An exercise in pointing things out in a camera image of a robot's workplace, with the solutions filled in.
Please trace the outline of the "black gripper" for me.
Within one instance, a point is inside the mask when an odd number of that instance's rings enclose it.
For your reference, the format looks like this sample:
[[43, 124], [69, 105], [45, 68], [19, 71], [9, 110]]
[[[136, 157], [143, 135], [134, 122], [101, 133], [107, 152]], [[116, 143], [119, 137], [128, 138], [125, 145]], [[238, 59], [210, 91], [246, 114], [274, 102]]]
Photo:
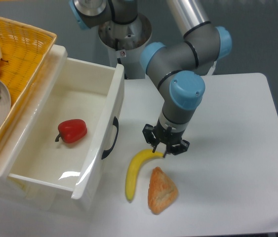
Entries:
[[155, 127], [150, 124], [145, 124], [142, 133], [144, 135], [146, 143], [152, 146], [153, 153], [156, 151], [159, 143], [163, 143], [166, 145], [166, 150], [163, 154], [163, 157], [166, 157], [167, 154], [176, 156], [184, 153], [188, 150], [190, 145], [190, 142], [181, 139], [184, 130], [177, 132], [171, 126], [164, 128], [159, 120]]

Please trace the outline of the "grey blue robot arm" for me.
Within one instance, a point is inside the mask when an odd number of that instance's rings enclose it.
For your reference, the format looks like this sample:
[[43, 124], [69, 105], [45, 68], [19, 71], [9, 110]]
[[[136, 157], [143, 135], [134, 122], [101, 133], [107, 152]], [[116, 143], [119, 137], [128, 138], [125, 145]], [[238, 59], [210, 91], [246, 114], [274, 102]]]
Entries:
[[111, 66], [124, 66], [126, 79], [148, 76], [161, 94], [157, 124], [143, 128], [146, 142], [154, 149], [164, 144], [166, 154], [186, 152], [189, 142], [182, 136], [205, 92], [194, 70], [231, 52], [230, 33], [211, 24], [198, 0], [167, 2], [183, 37], [172, 47], [150, 42], [151, 23], [135, 0], [72, 0], [69, 5], [81, 29], [98, 29]]

